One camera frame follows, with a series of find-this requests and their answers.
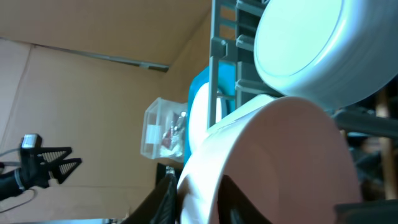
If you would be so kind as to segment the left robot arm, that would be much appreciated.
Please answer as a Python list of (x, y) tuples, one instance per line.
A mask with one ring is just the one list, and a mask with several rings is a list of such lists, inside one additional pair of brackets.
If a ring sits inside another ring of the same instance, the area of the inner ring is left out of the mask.
[(71, 147), (20, 148), (20, 166), (1, 175), (1, 200), (16, 197), (32, 187), (46, 189), (49, 181), (64, 183), (82, 163), (80, 158), (68, 158)]

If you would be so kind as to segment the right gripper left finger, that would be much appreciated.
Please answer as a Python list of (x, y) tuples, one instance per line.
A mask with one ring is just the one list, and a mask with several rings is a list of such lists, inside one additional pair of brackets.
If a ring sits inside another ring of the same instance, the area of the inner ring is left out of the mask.
[(167, 174), (122, 224), (175, 224), (177, 178)]

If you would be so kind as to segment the pink plate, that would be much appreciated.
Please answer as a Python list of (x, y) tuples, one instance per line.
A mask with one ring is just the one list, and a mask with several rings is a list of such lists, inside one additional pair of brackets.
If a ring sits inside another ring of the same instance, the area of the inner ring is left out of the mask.
[(198, 89), (193, 99), (188, 122), (188, 141), (191, 153), (194, 154), (208, 137), (208, 102), (209, 83), (204, 83)]

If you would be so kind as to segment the grey bowl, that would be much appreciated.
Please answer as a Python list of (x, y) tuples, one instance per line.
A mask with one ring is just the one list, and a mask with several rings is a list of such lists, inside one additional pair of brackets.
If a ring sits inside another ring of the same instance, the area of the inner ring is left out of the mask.
[(254, 64), (285, 96), (326, 110), (357, 103), (397, 75), (397, 0), (271, 0)]

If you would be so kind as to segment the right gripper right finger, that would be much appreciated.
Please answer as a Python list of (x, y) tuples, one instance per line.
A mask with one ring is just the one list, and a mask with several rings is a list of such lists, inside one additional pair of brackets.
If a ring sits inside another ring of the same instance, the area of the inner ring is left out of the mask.
[(217, 207), (221, 224), (272, 224), (228, 175), (221, 179)]

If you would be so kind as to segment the pink bowl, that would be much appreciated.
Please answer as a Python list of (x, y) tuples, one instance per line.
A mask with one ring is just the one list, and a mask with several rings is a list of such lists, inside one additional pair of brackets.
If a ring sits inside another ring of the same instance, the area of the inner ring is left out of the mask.
[(222, 180), (271, 223), (334, 223), (361, 201), (348, 145), (319, 106), (283, 97), (218, 128), (190, 156), (177, 186), (178, 223), (219, 223)]

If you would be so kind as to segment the white napkin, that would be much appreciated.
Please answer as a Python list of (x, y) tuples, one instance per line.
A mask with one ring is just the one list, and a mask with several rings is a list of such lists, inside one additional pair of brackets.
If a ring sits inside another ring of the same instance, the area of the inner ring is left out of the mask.
[(169, 149), (165, 146), (160, 147), (160, 156), (172, 159), (180, 159), (183, 157), (183, 147), (181, 145), (176, 145), (172, 149)]

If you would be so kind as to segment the red snack wrapper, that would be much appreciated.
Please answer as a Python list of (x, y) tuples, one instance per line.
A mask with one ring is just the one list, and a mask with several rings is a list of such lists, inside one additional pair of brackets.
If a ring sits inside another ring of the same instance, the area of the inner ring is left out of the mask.
[(175, 146), (183, 143), (185, 137), (187, 113), (182, 111), (180, 113), (172, 112), (172, 119), (167, 122), (170, 126), (162, 136), (162, 146), (168, 150), (172, 150)]

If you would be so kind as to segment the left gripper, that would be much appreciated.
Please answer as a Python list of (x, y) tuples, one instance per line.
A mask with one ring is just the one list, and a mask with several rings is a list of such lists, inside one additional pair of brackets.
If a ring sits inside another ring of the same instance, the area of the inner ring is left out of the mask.
[(49, 187), (49, 171), (46, 163), (58, 162), (52, 169), (53, 178), (62, 184), (70, 174), (82, 163), (80, 158), (66, 159), (72, 153), (71, 147), (43, 147), (41, 150), (22, 148), (19, 151), (21, 170), (19, 177), (25, 188)]

